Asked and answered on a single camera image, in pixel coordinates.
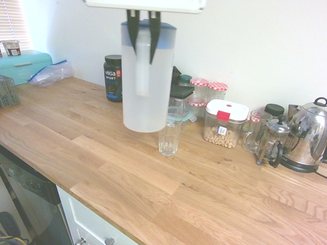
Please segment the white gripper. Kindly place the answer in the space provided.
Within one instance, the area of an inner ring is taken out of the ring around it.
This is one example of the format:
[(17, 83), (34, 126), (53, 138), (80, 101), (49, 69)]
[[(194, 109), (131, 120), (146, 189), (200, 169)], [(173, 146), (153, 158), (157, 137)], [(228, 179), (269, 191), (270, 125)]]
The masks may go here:
[(85, 0), (83, 2), (89, 7), (126, 9), (128, 33), (135, 54), (139, 31), (139, 10), (149, 11), (150, 64), (153, 62), (160, 36), (160, 12), (198, 14), (206, 7), (206, 0)]

